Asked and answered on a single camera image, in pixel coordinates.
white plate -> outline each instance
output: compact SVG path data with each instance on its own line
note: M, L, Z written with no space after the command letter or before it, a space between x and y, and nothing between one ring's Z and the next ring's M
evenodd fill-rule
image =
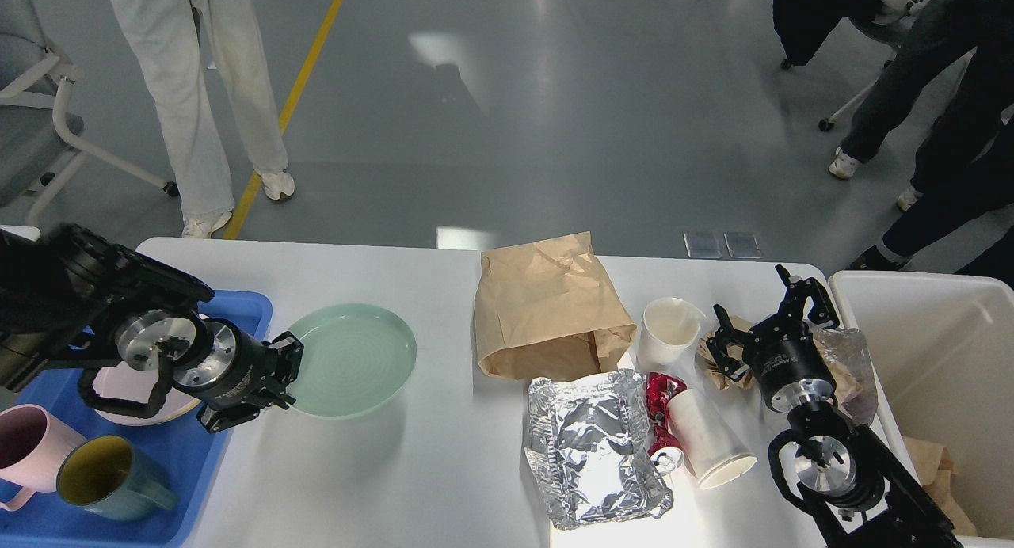
M98 396L104 398L121 398L135 402L147 402L148 394L158 380L158 371L138 371L126 362L120 362L116 367L103 367L95 376L94 389ZM117 415L95 410L95 413L120 425L142 426L157 425L173 419L192 410L201 400L184 394L178 390L169 390L165 396L165 405L154 417L141 419L130 415Z

crumpled paper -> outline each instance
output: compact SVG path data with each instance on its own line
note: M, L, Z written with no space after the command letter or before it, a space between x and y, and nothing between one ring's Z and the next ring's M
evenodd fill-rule
M931 441L901 436L916 467L916 480L954 524L954 534L979 536L968 515L951 496L951 479L957 470L947 448Z

white table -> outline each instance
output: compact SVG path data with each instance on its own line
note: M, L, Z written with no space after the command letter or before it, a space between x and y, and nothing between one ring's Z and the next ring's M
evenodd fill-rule
M316 309L368 302L405 319L419 347L403 392L366 416L322 421L272 408L235 428L190 546L588 548L648 537L714 548L823 545L769 474L768 442L784 416L766 413L756 390L719 393L696 369L675 373L714 401L757 455L754 468L709 491L680 470L674 507L660 520L553 530L521 452L526 383L487 378L476 365L478 252L179 238L138 251L214 288L267 295L268 338ZM755 322L785 291L772 263L600 259L638 324L665 295L708 315L719 302ZM787 267L823 280L814 267Z

chair leg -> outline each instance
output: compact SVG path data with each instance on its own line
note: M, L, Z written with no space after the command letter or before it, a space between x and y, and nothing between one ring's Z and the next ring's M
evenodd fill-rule
M841 109L836 111L834 115L827 117L824 120L826 120L826 122L829 124L834 124L838 122L842 117L851 113L854 109L858 108L859 104L866 99L866 95L869 94L871 90L873 90L873 85L877 81L874 79L873 82L871 82L869 85L866 85L862 90L859 90L859 92L855 96L850 98L847 104L843 105Z
M119 167L120 169L144 180L145 182L155 186L156 188L162 188L165 190L169 185L169 182L163 180L154 174L141 169L140 167L134 165L133 163L121 158L120 156L114 155L112 152L104 150L90 142L76 136L67 126L67 102L70 100L70 94L73 90L73 81L66 79L65 77L60 79L60 84L57 87L57 95L53 101L53 126L57 130L57 134L60 135L62 140L71 146L87 152L98 159L108 162L111 165Z
M50 205L53 198L70 182L70 179L77 174L78 168L84 163L84 160L88 158L88 154L82 151L78 151L74 154L74 157L67 162L67 165L56 175L51 183L43 187L43 191L35 198L35 202L32 202L31 207L28 208L28 213L24 216L24 224L29 227L39 227L39 215L46 209L46 206Z
M884 63L885 69L887 68L888 65L890 65L890 62L893 61L895 57L897 57L897 49L892 48L890 59L888 59L887 62ZM818 129L820 129L820 132L827 132L830 129L835 128L835 123L842 120L842 117L851 113L852 111L855 111L855 109L858 108L859 105L866 99L866 96L869 95L871 90L873 90L873 85L876 83L877 79L873 79L873 82L863 87L862 90L859 90L859 92L855 96L850 98L849 101L843 105L841 109L836 111L834 115L825 119L820 119L820 123L817 125Z

white bin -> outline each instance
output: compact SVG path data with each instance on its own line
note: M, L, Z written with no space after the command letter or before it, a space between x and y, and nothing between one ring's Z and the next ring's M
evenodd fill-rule
M1014 292L928 273L843 271L829 285L901 434L947 446L955 499L982 536L1011 541L966 547L1014 547Z

